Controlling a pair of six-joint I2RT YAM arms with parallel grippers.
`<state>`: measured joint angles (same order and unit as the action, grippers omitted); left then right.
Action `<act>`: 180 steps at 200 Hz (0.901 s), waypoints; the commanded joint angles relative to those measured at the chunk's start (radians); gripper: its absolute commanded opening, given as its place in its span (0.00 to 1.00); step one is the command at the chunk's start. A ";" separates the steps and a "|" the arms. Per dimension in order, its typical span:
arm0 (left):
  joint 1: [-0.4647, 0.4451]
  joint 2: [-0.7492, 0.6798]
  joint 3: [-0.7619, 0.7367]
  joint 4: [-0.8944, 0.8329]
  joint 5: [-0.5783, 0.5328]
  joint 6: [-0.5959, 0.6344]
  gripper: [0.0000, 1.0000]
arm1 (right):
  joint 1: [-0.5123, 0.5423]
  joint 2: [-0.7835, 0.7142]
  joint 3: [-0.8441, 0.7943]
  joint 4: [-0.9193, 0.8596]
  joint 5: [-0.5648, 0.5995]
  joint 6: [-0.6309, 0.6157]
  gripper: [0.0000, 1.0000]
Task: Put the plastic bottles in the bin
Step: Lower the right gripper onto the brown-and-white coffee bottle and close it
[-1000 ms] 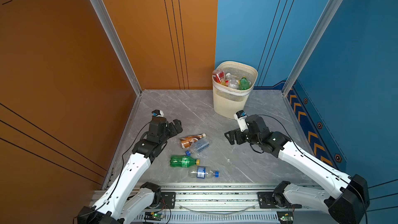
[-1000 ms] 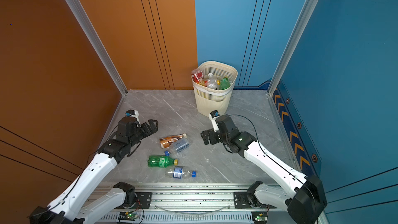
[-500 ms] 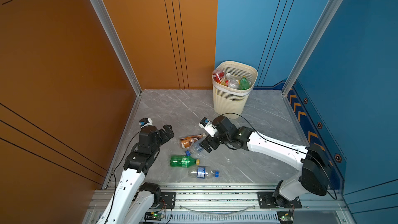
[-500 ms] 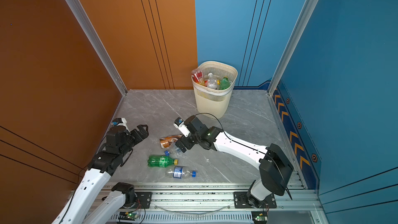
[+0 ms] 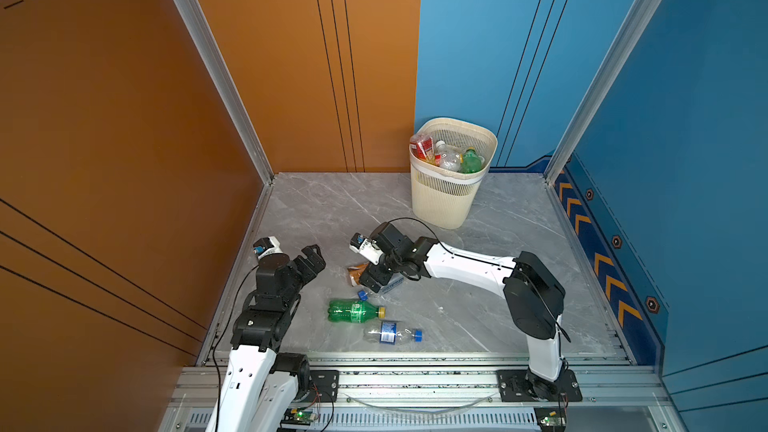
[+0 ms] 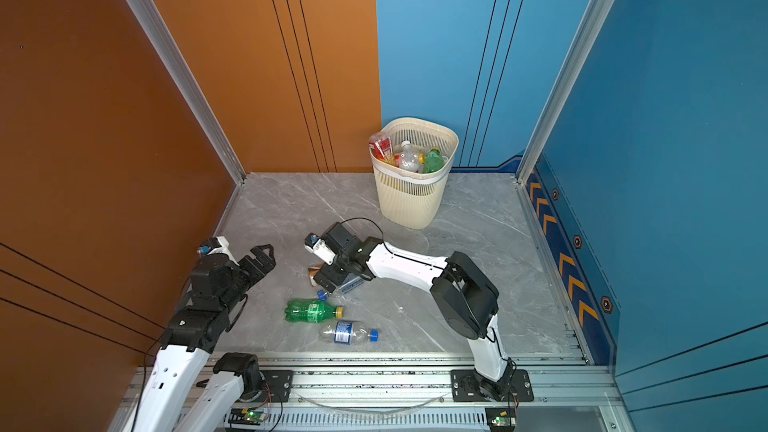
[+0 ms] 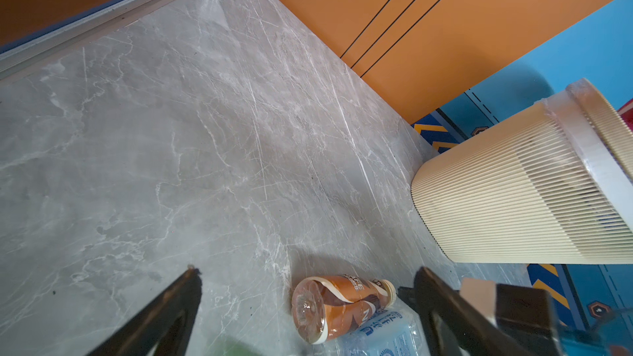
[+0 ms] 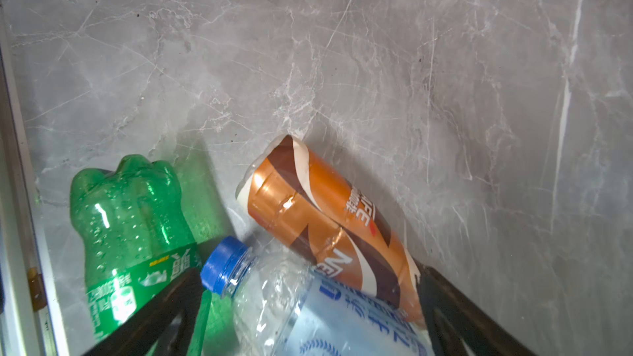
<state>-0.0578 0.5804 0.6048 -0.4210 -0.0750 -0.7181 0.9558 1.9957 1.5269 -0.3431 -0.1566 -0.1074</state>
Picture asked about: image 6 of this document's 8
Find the brown Nescafe bottle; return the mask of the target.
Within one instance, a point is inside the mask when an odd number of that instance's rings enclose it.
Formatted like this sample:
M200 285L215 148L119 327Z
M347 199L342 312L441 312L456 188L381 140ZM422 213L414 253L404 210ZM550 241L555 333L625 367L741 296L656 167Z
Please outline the brown Nescafe bottle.
M313 287L317 287L317 286L318 286L318 284L317 284L317 282L316 282L316 280L315 280L315 277L316 277L317 273L319 272L319 270L320 270L320 268L319 268L319 267L316 267L316 266L313 266L313 267L309 267L309 268L308 268L308 277L309 277L309 281L310 281L310 284L311 284Z

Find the large green Sprite bottle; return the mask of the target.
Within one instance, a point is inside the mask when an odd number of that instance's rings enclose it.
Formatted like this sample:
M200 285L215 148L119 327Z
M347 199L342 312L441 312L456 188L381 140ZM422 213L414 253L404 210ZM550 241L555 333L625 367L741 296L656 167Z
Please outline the large green Sprite bottle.
M344 308L326 301L312 299L291 299L284 310L285 320L290 323L322 323L331 319L342 319Z

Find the clear bottle blue cap front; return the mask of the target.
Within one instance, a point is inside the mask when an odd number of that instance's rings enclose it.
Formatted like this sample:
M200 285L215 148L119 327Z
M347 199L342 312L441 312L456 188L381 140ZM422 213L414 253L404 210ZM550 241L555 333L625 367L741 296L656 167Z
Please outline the clear bottle blue cap front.
M380 332L360 321L338 320L325 326L320 333L320 338L328 343L351 346L377 343Z

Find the red yellow label bottle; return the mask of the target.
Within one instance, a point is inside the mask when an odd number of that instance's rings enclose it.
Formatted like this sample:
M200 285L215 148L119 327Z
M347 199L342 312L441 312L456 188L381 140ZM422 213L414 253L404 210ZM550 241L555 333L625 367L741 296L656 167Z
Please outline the red yellow label bottle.
M391 137L383 131L373 134L369 140L369 151L372 156L390 165L395 164L395 154L393 152Z

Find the Wahaha clear water bottle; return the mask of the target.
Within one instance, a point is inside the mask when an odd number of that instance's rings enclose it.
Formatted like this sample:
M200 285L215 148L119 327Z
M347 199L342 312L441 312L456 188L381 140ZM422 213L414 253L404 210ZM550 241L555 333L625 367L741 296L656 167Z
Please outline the Wahaha clear water bottle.
M404 140L401 143L401 153L397 157L397 166L405 171L422 173L424 156L417 146L410 141Z

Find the small green Sprite bottle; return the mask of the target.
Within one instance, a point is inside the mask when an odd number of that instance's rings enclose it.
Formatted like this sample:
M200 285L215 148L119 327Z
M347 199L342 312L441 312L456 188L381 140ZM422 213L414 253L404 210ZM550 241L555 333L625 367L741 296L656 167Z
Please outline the small green Sprite bottle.
M434 147L422 156L422 173L431 174L439 172L445 166L446 159L441 151Z

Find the pale blue label bottle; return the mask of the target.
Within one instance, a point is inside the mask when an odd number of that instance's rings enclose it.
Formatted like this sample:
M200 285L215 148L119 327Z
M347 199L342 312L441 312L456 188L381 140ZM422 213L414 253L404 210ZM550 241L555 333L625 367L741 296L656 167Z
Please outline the pale blue label bottle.
M359 276L350 275L341 285L335 286L332 290L320 290L317 292L317 297L321 301L326 301L330 297L342 296L348 294L357 287L365 284L366 281Z

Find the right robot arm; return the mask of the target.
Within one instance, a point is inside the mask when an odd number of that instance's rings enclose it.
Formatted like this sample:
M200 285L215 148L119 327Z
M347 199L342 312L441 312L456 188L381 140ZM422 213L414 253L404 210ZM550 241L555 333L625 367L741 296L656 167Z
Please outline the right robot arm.
M501 340L499 290L468 255L426 256L397 248L382 236L362 240L344 222L333 223L320 235L308 234L304 245L323 262L315 281L327 292L354 275L365 281L394 280L429 293L447 325L468 340L471 377L480 396L494 401L513 397L518 368Z

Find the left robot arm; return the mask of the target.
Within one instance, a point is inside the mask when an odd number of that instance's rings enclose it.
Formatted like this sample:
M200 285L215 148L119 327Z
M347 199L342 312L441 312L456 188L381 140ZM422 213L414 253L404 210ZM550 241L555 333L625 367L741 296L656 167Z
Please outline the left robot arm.
M213 431L236 402L270 398L257 357L229 352L214 364L202 395L182 412L219 339L239 319L248 291L276 266L272 245L257 245L237 260L222 236L203 242L198 255L183 305L159 339L153 368L143 371L125 431Z

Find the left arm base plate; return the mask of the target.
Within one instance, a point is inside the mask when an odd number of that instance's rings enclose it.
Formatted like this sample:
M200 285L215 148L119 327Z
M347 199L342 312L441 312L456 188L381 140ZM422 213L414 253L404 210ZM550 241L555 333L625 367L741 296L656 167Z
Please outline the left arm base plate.
M286 405L293 388L294 371L290 369L261 370L261 387L251 400L253 404L282 403Z

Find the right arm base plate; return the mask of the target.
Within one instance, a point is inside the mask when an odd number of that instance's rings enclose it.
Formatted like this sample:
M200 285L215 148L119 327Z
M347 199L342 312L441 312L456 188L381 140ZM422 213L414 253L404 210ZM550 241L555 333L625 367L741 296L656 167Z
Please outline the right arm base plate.
M474 369L450 372L452 398L455 402L513 402L535 400L532 381L524 369L507 370L498 381L491 381Z

